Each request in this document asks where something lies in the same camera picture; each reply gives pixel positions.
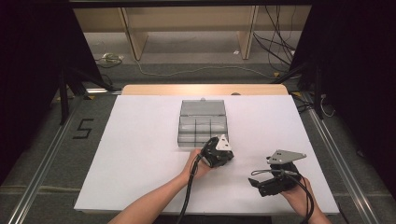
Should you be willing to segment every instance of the floor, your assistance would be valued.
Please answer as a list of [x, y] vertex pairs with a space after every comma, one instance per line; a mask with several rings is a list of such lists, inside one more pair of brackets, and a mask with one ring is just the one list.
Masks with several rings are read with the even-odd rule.
[[[273, 33], [259, 32], [258, 34], [271, 39]], [[300, 32], [282, 33], [283, 36], [290, 36], [288, 42], [293, 46], [297, 45], [300, 34]], [[158, 75], [170, 76], [174, 73], [186, 82], [189, 81], [188, 78], [194, 76], [196, 70], [205, 70], [204, 75], [209, 77], [220, 73], [229, 74], [221, 78], [230, 78], [236, 83], [248, 83], [252, 74], [260, 73], [261, 83], [268, 83], [275, 73], [282, 74], [283, 70], [287, 70], [285, 64], [280, 63], [273, 56], [268, 56], [268, 53], [256, 41], [252, 44], [249, 59], [242, 60], [234, 32], [149, 34], [138, 66], [130, 54], [124, 34], [86, 34], [86, 38], [95, 59], [100, 59], [105, 53], [121, 56], [121, 65], [108, 69], [101, 68], [101, 71], [108, 77], [105, 81], [111, 79], [114, 85], [123, 85], [130, 81], [125, 71], [132, 71], [131, 74], [134, 74], [136, 82], [145, 82], [144, 80], [151, 79], [144, 78]], [[272, 50], [287, 60], [280, 47], [273, 45]], [[223, 68], [213, 68], [214, 66], [223, 66]], [[151, 81], [164, 83], [161, 78]], [[284, 84], [289, 91], [297, 91], [297, 81], [298, 75]], [[51, 166], [44, 173], [43, 181], [39, 183], [37, 194], [32, 196], [33, 200], [28, 204], [27, 213], [21, 216], [23, 223], [106, 223], [114, 217], [114, 214], [87, 215], [76, 212], [73, 204], [90, 168], [95, 150], [106, 127], [106, 120], [117, 96], [98, 94], [94, 95], [93, 99], [75, 98], [72, 100], [73, 94], [70, 92], [69, 94], [71, 107], [73, 109], [75, 106], [77, 110], [67, 130], [64, 131], [64, 137], [58, 139], [59, 149], [50, 162]], [[310, 101], [309, 92], [305, 92], [301, 99]], [[299, 100], [295, 102], [297, 106], [301, 105]], [[329, 113], [332, 111], [331, 105], [325, 105], [324, 109]], [[345, 214], [345, 217], [341, 214], [330, 216], [332, 223], [395, 223], [395, 200], [383, 185], [375, 169], [365, 158], [357, 154], [359, 145], [354, 141], [342, 119], [335, 114], [330, 118], [325, 116], [323, 121], [316, 121], [315, 112], [309, 108], [301, 113], [301, 118], [333, 197]], [[92, 122], [94, 128], [89, 138], [80, 140], [76, 137], [81, 135], [78, 126], [83, 119], [94, 120]], [[0, 223], [10, 220], [13, 209], [18, 207], [17, 204], [23, 193], [26, 193], [26, 187], [32, 183], [35, 172], [41, 167], [40, 163], [48, 156], [49, 149], [53, 148], [52, 139], [60, 130], [59, 121], [60, 103], [57, 96], [54, 96], [46, 121], [43, 122], [31, 148], [21, 155], [0, 188]], [[333, 140], [332, 143], [326, 143], [323, 140], [323, 135], [326, 134], [320, 131], [323, 127], [328, 130]], [[352, 179], [356, 181], [355, 186], [358, 186], [361, 194], [349, 187], [345, 180], [348, 176], [344, 175], [344, 171], [336, 165], [337, 155], [334, 154], [334, 156], [332, 150], [341, 152], [341, 157], [346, 164], [344, 169], [352, 174]], [[363, 201], [368, 202], [368, 205], [361, 206], [360, 203], [364, 203]], [[301, 219], [297, 216], [272, 217], [272, 223], [300, 223], [300, 221]]]

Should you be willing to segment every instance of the white tabletop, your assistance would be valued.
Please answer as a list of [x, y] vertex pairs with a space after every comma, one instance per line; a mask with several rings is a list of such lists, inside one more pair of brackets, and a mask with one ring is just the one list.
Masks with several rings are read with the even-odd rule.
[[[321, 210], [326, 214], [339, 213], [296, 106], [288, 95], [118, 96], [75, 209], [120, 211], [179, 174], [190, 152], [177, 146], [181, 102], [202, 97], [224, 100], [234, 158], [194, 180], [187, 214], [294, 213], [281, 195], [262, 197], [248, 182], [252, 171], [270, 168], [265, 158], [277, 149], [307, 155], [294, 164], [311, 180]], [[272, 175], [252, 178], [263, 181]], [[163, 210], [165, 214], [180, 212], [185, 190], [168, 204]]]

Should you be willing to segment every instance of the hand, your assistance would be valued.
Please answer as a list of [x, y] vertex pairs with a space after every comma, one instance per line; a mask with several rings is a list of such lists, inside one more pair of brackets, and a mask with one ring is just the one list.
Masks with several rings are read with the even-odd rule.
[[[302, 177], [300, 180], [300, 183], [302, 183], [308, 191], [311, 193], [312, 198], [314, 199], [314, 213], [311, 218], [309, 218], [308, 223], [331, 223], [329, 219], [326, 218], [326, 216], [321, 212], [320, 208], [318, 207], [317, 200], [315, 199], [315, 195], [312, 191], [311, 188], [311, 183], [307, 178]], [[300, 187], [296, 186], [293, 189], [283, 191], [280, 194], [282, 194], [283, 197], [285, 197], [286, 200], [288, 200], [289, 204], [291, 207], [294, 209], [294, 211], [300, 215], [301, 217], [306, 216], [306, 193], [305, 191]], [[311, 208], [312, 204], [310, 204], [308, 200], [308, 211]]]
[[[190, 178], [191, 167], [192, 167], [194, 161], [197, 159], [198, 154], [200, 154], [200, 153], [201, 153], [201, 149], [198, 149], [198, 148], [196, 148], [195, 150], [193, 150], [190, 153], [189, 159], [187, 160], [183, 171], [180, 173], [181, 176], [187, 177], [187, 179]], [[211, 168], [208, 165], [206, 165], [202, 161], [199, 161], [198, 162], [198, 171], [195, 174], [194, 178], [199, 178], [199, 177], [207, 174], [207, 172], [209, 172], [210, 170], [211, 170]]]

